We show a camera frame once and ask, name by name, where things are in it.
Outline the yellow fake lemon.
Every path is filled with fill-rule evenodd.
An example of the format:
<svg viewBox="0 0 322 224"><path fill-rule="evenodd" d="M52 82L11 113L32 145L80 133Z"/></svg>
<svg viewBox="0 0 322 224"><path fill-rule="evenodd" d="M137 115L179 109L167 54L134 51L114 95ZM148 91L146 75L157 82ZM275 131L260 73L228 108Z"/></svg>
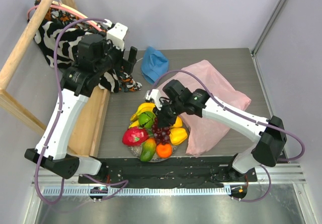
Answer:
<svg viewBox="0 0 322 224"><path fill-rule="evenodd" d="M179 116L176 117L176 121L173 125L173 128L181 128L183 126L183 122Z"/></svg>

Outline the yellow fake banana bunch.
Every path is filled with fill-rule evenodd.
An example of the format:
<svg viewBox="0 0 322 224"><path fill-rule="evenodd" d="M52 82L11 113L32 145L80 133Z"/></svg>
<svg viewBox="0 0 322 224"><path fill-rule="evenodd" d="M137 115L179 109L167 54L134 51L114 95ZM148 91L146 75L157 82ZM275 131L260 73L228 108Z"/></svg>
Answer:
<svg viewBox="0 0 322 224"><path fill-rule="evenodd" d="M154 107L154 103L142 103L141 105L139 105L136 112L130 118L131 124L129 125L129 128L139 126L139 115L144 112L152 112Z"/></svg>

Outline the yellow fake bell pepper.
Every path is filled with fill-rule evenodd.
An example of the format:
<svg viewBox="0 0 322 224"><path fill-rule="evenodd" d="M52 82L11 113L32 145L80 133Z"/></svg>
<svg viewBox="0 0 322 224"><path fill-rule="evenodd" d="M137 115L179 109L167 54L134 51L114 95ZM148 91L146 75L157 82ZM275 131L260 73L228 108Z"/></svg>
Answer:
<svg viewBox="0 0 322 224"><path fill-rule="evenodd" d="M170 142L172 145L180 145L188 137L188 133L184 128L172 128L170 130Z"/></svg>

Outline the fake red grapes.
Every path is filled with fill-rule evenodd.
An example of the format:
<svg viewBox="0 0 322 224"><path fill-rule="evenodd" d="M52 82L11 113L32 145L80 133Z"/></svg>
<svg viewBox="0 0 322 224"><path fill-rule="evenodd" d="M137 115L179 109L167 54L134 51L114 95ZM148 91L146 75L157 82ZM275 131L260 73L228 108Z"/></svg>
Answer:
<svg viewBox="0 0 322 224"><path fill-rule="evenodd" d="M167 144L170 143L170 128L169 127L158 127L157 118L151 127L153 138L156 144Z"/></svg>

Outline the pink plastic bag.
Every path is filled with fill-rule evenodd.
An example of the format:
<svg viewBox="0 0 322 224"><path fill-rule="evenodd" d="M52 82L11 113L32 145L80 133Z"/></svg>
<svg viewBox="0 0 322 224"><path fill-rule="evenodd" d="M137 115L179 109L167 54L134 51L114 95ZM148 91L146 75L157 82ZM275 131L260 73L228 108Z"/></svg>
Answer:
<svg viewBox="0 0 322 224"><path fill-rule="evenodd" d="M247 95L235 90L229 81L207 60L184 67L182 70L195 75L214 96L233 107L244 111L251 103L251 99ZM191 92L203 88L192 76L179 72L158 86L157 89L162 96L165 96L163 87L172 79L179 80ZM189 129L189 138L184 153L195 157L213 149L230 130L222 123L195 115L183 113L180 118Z"/></svg>

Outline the orange fake fruit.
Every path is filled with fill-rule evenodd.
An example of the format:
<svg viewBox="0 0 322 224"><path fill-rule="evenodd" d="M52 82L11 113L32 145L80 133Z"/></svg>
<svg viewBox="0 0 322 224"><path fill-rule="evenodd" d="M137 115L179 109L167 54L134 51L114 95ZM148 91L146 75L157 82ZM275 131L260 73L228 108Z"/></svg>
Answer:
<svg viewBox="0 0 322 224"><path fill-rule="evenodd" d="M169 143L158 144L156 147L156 154L160 158L169 158L172 155L172 146Z"/></svg>

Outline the green orange fake mango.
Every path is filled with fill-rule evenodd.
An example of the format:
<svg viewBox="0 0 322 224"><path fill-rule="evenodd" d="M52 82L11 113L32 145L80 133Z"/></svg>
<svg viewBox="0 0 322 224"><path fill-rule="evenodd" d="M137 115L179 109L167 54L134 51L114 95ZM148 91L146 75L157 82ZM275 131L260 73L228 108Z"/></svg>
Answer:
<svg viewBox="0 0 322 224"><path fill-rule="evenodd" d="M142 145L140 160L142 162L149 162L156 152L156 142L154 138L149 138Z"/></svg>

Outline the red fake dragon fruit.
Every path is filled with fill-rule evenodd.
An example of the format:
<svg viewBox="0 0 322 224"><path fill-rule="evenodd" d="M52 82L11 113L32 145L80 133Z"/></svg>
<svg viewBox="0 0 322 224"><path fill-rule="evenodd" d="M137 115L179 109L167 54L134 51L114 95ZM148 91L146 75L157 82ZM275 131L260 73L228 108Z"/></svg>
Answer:
<svg viewBox="0 0 322 224"><path fill-rule="evenodd" d="M122 137L122 143L126 146L140 146L151 136L153 134L150 129L136 126L125 131Z"/></svg>

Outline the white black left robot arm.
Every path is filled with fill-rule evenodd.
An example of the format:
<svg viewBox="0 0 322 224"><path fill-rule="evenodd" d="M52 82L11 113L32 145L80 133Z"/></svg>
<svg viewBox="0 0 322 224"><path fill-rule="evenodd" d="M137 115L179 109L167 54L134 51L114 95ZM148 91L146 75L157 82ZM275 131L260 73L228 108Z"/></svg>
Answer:
<svg viewBox="0 0 322 224"><path fill-rule="evenodd" d="M94 157L70 155L67 147L82 108L104 73L110 69L132 72L137 49L131 47L128 60L124 60L124 37L125 34L108 33L106 37L90 34L81 39L74 66L62 75L62 94L57 99L49 124L36 147L26 150L26 159L64 179L75 174L89 174L96 183L106 180L107 170L102 168L101 161Z"/></svg>

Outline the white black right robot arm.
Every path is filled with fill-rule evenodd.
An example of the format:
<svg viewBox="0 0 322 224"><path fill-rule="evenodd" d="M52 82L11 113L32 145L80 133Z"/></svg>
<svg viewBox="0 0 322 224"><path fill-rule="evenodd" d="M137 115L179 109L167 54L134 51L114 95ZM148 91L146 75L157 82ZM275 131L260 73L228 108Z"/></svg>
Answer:
<svg viewBox="0 0 322 224"><path fill-rule="evenodd" d="M249 114L224 103L203 89L191 92L178 80L169 81L163 88L166 97L157 89L148 91L147 101L155 104L154 113L159 128L173 126L182 113L218 121L251 140L253 146L236 154L219 173L233 181L259 166L274 167L286 144L284 126L280 118L271 119Z"/></svg>

